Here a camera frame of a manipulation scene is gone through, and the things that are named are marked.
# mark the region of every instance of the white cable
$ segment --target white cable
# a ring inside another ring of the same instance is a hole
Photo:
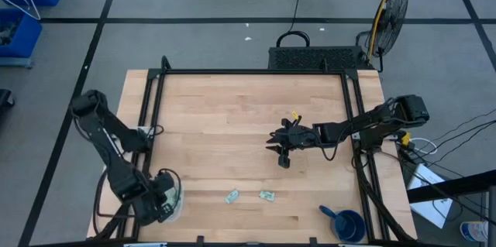
[[[429,154],[429,155],[432,155],[432,154],[436,154],[437,153],[437,145],[434,144],[434,142],[431,142],[429,141],[428,139],[424,139],[424,138],[412,138],[410,139],[410,142],[413,142],[414,140],[421,140],[421,141],[424,141],[424,142],[428,142],[432,147],[434,147],[434,151],[432,152],[427,152],[427,151],[424,151],[424,150],[421,150],[421,149],[418,149],[415,147],[415,150],[420,152],[420,153],[423,153],[423,154]]]
[[[6,2],[8,2],[9,4],[11,4],[12,6],[16,7],[17,9],[21,10],[22,12],[24,12],[26,15],[30,16],[31,18],[35,19],[35,20],[41,20],[41,16],[40,16],[40,13],[38,12],[38,8],[36,7],[36,5],[34,4],[34,1],[33,0],[30,0],[31,3],[33,4],[33,8],[34,8],[34,11],[36,12],[36,15],[37,17],[35,17],[34,15],[31,15],[29,12],[27,12],[24,8],[22,7],[19,7],[17,4],[15,4],[14,2],[11,2],[10,0],[5,0]],[[28,11],[30,10],[30,6],[29,6],[29,3],[27,0],[24,0],[24,2],[28,5]]]

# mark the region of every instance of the paper money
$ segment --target paper money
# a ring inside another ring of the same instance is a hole
[[[261,191],[260,197],[268,201],[274,201],[276,199],[276,194],[273,192]]]
[[[229,193],[229,196],[226,197],[226,203],[231,204],[238,197],[239,197],[239,192],[238,192],[238,190],[235,189],[231,193]]]

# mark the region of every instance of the yellow object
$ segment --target yellow object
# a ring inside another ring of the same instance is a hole
[[[377,12],[377,18],[375,18],[374,21],[374,27],[372,29],[372,37],[370,38],[370,45],[369,45],[369,54],[368,54],[368,59],[372,57],[372,52],[374,51],[374,42],[375,42],[375,34],[377,32],[377,24],[379,23],[379,17],[381,16],[381,10],[384,7],[384,3],[386,0],[382,0],[381,6],[379,7],[379,11]]]
[[[411,137],[412,137],[412,134],[406,133],[406,135],[404,135],[403,138],[401,138],[401,145],[402,146],[408,146],[408,144],[410,143]]]

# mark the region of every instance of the wooden table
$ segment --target wooden table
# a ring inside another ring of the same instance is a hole
[[[146,75],[146,70],[130,70],[126,76],[117,116],[129,127],[138,122]],[[382,104],[377,72],[359,71],[359,78],[365,109]],[[289,169],[278,166],[278,155],[265,149],[269,132],[281,127],[282,118],[291,118],[292,111],[302,115],[306,126],[346,120],[339,76],[167,75],[161,101],[158,124],[165,132],[155,139],[150,172],[162,167],[177,171],[184,206],[176,221],[142,227],[140,241],[195,242],[204,235],[206,242],[308,243],[309,237],[338,242],[319,205],[362,212],[350,138],[339,144],[332,162],[320,149],[291,152]],[[352,105],[357,115],[354,96]],[[383,150],[396,154],[392,142],[385,142]],[[385,205],[416,237],[398,161],[381,154],[375,159]],[[226,204],[224,198],[234,189],[239,199]],[[275,192],[275,202],[259,198],[261,190]],[[119,205],[105,184],[102,211],[114,213]],[[98,219],[98,226],[107,220]]]

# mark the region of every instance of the fan grille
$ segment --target fan grille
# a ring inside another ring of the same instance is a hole
[[[379,57],[379,48],[385,55],[393,47],[405,21],[408,0],[386,0],[385,8],[380,12],[377,34],[372,54]]]

